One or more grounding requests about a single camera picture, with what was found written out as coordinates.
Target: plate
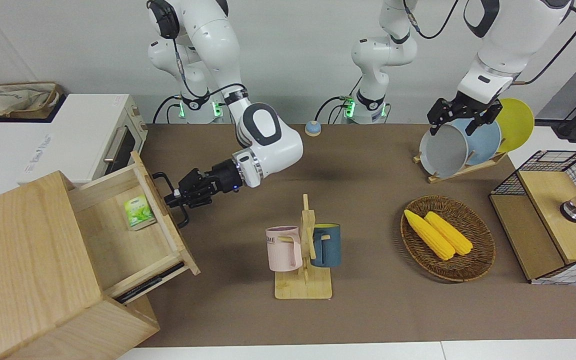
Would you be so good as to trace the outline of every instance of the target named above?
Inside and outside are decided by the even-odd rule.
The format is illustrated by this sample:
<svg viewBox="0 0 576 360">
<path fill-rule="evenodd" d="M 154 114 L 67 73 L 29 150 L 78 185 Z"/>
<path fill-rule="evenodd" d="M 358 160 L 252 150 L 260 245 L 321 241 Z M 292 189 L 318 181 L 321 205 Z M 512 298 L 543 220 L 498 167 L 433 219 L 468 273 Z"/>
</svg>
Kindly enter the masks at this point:
<svg viewBox="0 0 576 360">
<path fill-rule="evenodd" d="M 466 161 L 467 166 L 477 166 L 494 157 L 501 144 L 501 129 L 496 122 L 479 126 L 472 135 L 466 135 L 466 128 L 470 125 L 471 118 L 458 118 L 450 124 L 460 130 L 468 142 L 468 150 L 475 152 Z"/>
<path fill-rule="evenodd" d="M 426 132 L 419 145 L 421 165 L 430 175 L 448 178 L 466 164 L 469 148 L 466 137 L 459 129 L 447 123 L 432 136 Z"/>
<path fill-rule="evenodd" d="M 423 196 L 410 202 L 407 210 L 425 217 L 430 211 L 437 213 L 463 234 L 473 247 L 467 255 L 455 254 L 450 260 L 441 260 L 401 216 L 401 237 L 410 256 L 432 275 L 457 283 L 476 280 L 486 275 L 495 262 L 495 241 L 486 223 L 464 203 L 445 196 Z"/>
<path fill-rule="evenodd" d="M 496 117 L 502 137 L 505 139 L 499 146 L 500 153 L 516 150 L 528 141 L 535 128 L 533 110 L 525 102 L 516 98 L 502 98 L 503 109 Z"/>
</svg>

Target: corn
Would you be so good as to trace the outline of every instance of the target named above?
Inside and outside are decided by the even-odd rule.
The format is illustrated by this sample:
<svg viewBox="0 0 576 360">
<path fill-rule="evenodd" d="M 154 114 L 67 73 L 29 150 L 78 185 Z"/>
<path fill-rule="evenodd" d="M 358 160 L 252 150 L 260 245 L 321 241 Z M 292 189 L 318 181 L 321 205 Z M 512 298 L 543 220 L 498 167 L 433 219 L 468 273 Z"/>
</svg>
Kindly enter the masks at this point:
<svg viewBox="0 0 576 360">
<path fill-rule="evenodd" d="M 441 260 L 448 260 L 455 256 L 455 248 L 444 239 L 443 235 L 430 226 L 421 216 L 411 210 L 404 210 L 408 223 L 414 232 Z"/>
<path fill-rule="evenodd" d="M 457 251 L 457 254 L 466 255 L 473 250 L 473 243 L 435 212 L 428 212 L 424 219 L 428 224 L 432 225 L 439 234 L 443 235 L 444 239 Z"/>
</svg>

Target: toaster oven handle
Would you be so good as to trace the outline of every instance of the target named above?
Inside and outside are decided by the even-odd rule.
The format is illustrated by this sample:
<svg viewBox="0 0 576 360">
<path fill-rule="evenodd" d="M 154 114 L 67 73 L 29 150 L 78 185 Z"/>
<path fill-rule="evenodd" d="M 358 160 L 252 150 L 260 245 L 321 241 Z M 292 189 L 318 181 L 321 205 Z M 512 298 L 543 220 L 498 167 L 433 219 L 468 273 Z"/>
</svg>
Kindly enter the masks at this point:
<svg viewBox="0 0 576 360">
<path fill-rule="evenodd" d="M 112 142 L 110 143 L 110 148 L 108 148 L 108 152 L 105 153 L 103 157 L 103 162 L 111 164 L 117 161 L 117 156 L 119 155 L 119 149 L 121 149 L 122 143 L 126 138 L 126 133 L 128 132 L 128 128 L 126 126 L 119 127 L 114 132 L 114 137 L 112 138 Z"/>
</svg>

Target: open drawer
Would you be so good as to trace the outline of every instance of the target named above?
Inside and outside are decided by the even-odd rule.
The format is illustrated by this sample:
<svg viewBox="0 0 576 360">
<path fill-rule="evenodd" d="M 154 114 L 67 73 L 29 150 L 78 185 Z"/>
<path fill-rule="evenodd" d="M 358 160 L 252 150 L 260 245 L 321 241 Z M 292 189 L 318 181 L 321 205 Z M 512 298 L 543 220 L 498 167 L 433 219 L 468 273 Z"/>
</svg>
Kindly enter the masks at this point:
<svg viewBox="0 0 576 360">
<path fill-rule="evenodd" d="M 68 192 L 102 291 L 129 303 L 190 270 L 199 274 L 153 178 L 136 152 L 134 163 Z M 145 194 L 156 223 L 131 230 L 124 203 Z"/>
</svg>

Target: brown table mat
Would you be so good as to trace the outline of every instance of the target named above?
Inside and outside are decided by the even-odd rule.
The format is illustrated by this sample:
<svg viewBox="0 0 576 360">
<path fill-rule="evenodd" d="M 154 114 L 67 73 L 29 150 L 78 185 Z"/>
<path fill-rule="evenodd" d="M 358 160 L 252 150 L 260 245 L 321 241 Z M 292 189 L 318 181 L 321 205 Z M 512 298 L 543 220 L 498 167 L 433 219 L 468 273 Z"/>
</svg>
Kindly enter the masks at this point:
<svg viewBox="0 0 576 360">
<path fill-rule="evenodd" d="M 161 331 L 141 346 L 576 338 L 576 286 L 528 284 L 488 199 L 514 170 L 510 160 L 428 184 L 411 160 L 427 128 L 324 125 L 320 136 L 302 136 L 297 164 L 256 189 L 217 194 L 213 204 L 189 210 L 182 234 L 202 272 L 148 294 Z M 150 129 L 141 157 L 175 183 L 238 150 L 231 125 Z M 341 224 L 343 260 L 331 271 L 331 300 L 274 298 L 265 228 L 298 225 L 303 193 L 318 223 Z M 407 203 L 430 194 L 466 203 L 490 228 L 496 261 L 483 278 L 446 284 L 410 260 L 400 218 Z"/>
</svg>

